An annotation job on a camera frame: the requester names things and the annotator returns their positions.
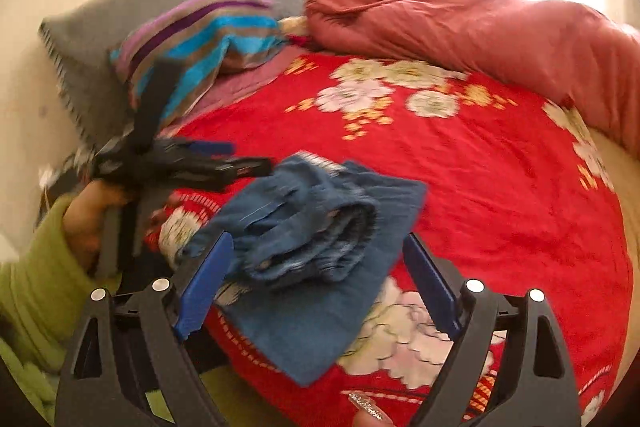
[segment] red fabric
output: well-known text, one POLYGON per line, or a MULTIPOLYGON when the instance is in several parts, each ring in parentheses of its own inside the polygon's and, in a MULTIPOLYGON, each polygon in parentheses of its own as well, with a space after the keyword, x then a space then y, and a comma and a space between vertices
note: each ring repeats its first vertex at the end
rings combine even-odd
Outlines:
MULTIPOLYGON (((427 183, 427 204, 414 230, 434 254, 497 292, 523 295, 532 287, 542 289, 564 331, 581 407, 600 391, 608 396, 632 291, 622 216, 616 195, 601 179, 595 187, 583 185, 574 137, 545 114, 545 100, 476 73, 442 88, 460 102, 451 118, 418 116, 408 109, 415 89, 385 84, 394 90, 385 107, 348 120, 350 115, 323 112, 314 103, 319 91, 337 85, 330 74, 348 58, 302 58, 305 64, 298 69, 289 68, 253 96, 191 121, 178 134, 233 141, 239 155, 276 160, 308 150, 427 183), (489 99, 478 93, 488 93, 489 99)), ((208 194, 207 205, 224 204, 246 183, 226 194, 208 194)), ((401 290, 415 290, 402 262, 391 275, 401 290)), ((236 371, 303 427, 350 425, 353 409, 344 395, 353 389, 369 393, 403 426, 428 391, 426 386, 408 389, 384 370, 353 376, 340 365, 301 389, 270 367, 218 311, 212 310, 206 325, 236 371)), ((492 347, 492 371, 479 384, 470 414, 486 404, 501 349, 502 344, 492 347)))
POLYGON ((482 71, 560 103, 640 153, 640 33, 559 0, 306 0, 310 35, 367 57, 482 71))

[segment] denim jeans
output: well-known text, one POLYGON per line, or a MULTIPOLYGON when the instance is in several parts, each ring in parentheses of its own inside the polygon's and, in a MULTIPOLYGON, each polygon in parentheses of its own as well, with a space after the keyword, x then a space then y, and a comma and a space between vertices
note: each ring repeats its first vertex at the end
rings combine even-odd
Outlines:
MULTIPOLYGON (((223 310, 299 385, 311 384, 358 334, 424 203, 424 184, 353 162, 327 171, 298 155, 211 220, 234 238, 226 282, 250 288, 223 310)), ((184 255, 197 255, 204 227, 184 255)))

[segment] hand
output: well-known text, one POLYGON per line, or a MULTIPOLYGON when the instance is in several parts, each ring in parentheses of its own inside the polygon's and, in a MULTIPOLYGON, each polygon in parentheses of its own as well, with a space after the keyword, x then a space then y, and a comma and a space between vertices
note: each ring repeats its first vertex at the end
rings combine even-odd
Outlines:
POLYGON ((122 188, 94 180, 69 205, 62 218, 62 230, 69 250, 84 271, 91 269, 100 251, 105 211, 131 199, 122 188))
POLYGON ((391 422, 383 422, 373 418, 368 412, 359 411, 353 419, 353 427, 391 427, 391 422))
POLYGON ((369 396, 360 393, 349 393, 349 401, 360 409, 353 419, 353 427, 392 426, 391 418, 369 396))

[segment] pink blanket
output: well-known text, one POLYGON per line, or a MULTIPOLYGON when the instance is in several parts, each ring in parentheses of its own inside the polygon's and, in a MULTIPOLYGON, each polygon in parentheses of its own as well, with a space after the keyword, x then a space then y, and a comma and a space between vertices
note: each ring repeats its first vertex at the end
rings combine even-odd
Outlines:
POLYGON ((336 52, 436 62, 572 101, 640 153, 640 34, 582 4, 529 0, 306 0, 312 37, 336 52))

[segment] fabric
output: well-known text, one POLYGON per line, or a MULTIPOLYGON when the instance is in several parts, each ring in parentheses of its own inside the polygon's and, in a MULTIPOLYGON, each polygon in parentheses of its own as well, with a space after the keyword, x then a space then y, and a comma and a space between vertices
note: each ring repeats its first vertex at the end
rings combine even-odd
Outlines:
POLYGON ((640 153, 640 34, 566 1, 306 0, 311 36, 370 57, 482 71, 562 103, 640 153))
MULTIPOLYGON (((100 149, 131 119, 127 90, 111 71, 106 50, 183 1, 92 0, 43 20, 40 35, 58 72, 60 97, 85 144, 100 149)), ((277 18, 302 13, 304 0, 277 1, 277 18)))
MULTIPOLYGON (((251 97, 191 121, 178 135, 232 140, 239 155, 275 160, 298 150, 334 162, 351 158, 427 184, 428 210, 414 230, 434 254, 494 291, 524 295, 539 287, 548 296, 586 419, 616 380, 633 284, 620 204, 602 158, 575 111, 481 73, 427 66, 303 55, 251 97)), ((191 196, 222 207, 247 183, 191 196)), ((373 396, 395 425, 406 425, 451 346, 402 262, 358 338, 307 388, 280 373, 221 311, 212 310, 206 324, 239 375, 303 427, 347 426, 349 391, 373 396)), ((495 335, 466 417, 484 410, 503 347, 504 336, 495 335)))
POLYGON ((285 71, 292 60, 304 52, 304 49, 298 46, 289 45, 267 63, 253 70, 221 74, 213 86, 196 102, 193 109, 189 111, 189 115, 185 118, 178 118, 169 128, 164 130, 164 134, 170 136, 179 126, 204 112, 225 107, 253 94, 285 71))
POLYGON ((199 255, 209 230, 231 233, 236 259, 226 282, 241 290, 223 309, 302 386, 356 337, 425 194, 418 182, 352 162, 325 170, 308 156, 290 156, 252 182, 184 248, 185 256, 199 255))
POLYGON ((162 113, 162 126, 187 114, 218 73, 260 66, 285 43, 269 0, 188 0, 134 31, 111 53, 120 80, 138 107, 157 58, 185 70, 162 113))
POLYGON ((633 266, 634 291, 626 330, 625 349, 616 375, 617 387, 640 350, 640 161, 603 134, 591 129, 616 194, 625 225, 626 248, 633 266))

